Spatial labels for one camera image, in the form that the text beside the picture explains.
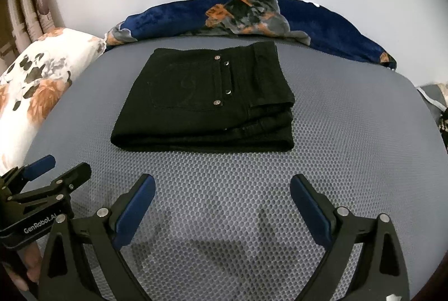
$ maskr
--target curtain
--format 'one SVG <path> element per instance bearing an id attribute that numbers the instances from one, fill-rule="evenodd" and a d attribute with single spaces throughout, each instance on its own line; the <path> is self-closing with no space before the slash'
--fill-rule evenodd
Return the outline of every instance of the curtain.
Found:
<path id="1" fill-rule="evenodd" d="M 48 0 L 0 0 L 0 74 L 54 28 Z"/>

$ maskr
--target gray mattress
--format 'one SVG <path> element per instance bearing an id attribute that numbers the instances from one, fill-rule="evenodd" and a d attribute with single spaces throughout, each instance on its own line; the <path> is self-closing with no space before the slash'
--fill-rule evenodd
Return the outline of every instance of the gray mattress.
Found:
<path id="1" fill-rule="evenodd" d="M 57 166 L 26 190 L 86 161 L 92 178 L 72 195 L 75 214 L 86 216 L 150 173 L 156 197 L 122 254 L 154 301 L 284 301 L 295 299 L 324 254 L 290 197 L 291 177 L 303 173 L 355 215 L 391 216 L 414 296 L 447 250 L 448 158 L 429 110 L 399 74 L 279 41 L 296 97 L 290 152 L 132 153 L 110 143 L 133 81 L 155 48 L 254 41 L 168 38 L 105 53 L 42 125 L 26 161 L 50 153 Z M 344 295 L 359 250 L 334 299 Z M 87 253 L 103 296 L 113 299 L 92 249 Z"/>

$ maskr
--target blue floral blanket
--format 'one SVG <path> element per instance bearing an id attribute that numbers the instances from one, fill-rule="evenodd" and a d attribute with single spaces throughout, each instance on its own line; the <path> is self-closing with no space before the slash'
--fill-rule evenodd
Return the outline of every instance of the blue floral blanket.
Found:
<path id="1" fill-rule="evenodd" d="M 282 38 L 354 61 L 396 69 L 380 45 L 341 15 L 301 0 L 186 0 L 130 15 L 106 34 L 109 48 L 148 38 L 237 36 Z"/>

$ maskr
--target folded black jeans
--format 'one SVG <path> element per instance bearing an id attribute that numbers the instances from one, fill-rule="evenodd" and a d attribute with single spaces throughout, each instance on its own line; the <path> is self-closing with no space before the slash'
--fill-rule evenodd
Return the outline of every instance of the folded black jeans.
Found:
<path id="1" fill-rule="evenodd" d="M 111 135 L 131 151 L 286 151 L 291 106 L 274 42 L 222 50 L 158 48 Z"/>

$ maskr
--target blue rubber fingertip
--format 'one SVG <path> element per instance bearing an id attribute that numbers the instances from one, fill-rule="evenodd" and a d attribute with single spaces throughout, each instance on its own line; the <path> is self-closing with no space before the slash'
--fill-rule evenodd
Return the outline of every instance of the blue rubber fingertip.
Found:
<path id="1" fill-rule="evenodd" d="M 120 250 L 131 242 L 154 195 L 155 180 L 154 177 L 148 175 L 116 222 L 116 235 L 112 242 L 116 250 Z"/>
<path id="2" fill-rule="evenodd" d="M 23 169 L 22 177 L 28 181 L 32 181 L 44 173 L 50 171 L 56 165 L 55 158 L 49 154 L 48 156 L 38 159 L 36 162 L 27 165 Z"/>
<path id="3" fill-rule="evenodd" d="M 314 242 L 329 249 L 332 245 L 330 221 L 325 217 L 317 202 L 300 179 L 294 176 L 290 184 L 291 197 L 297 206 Z"/>

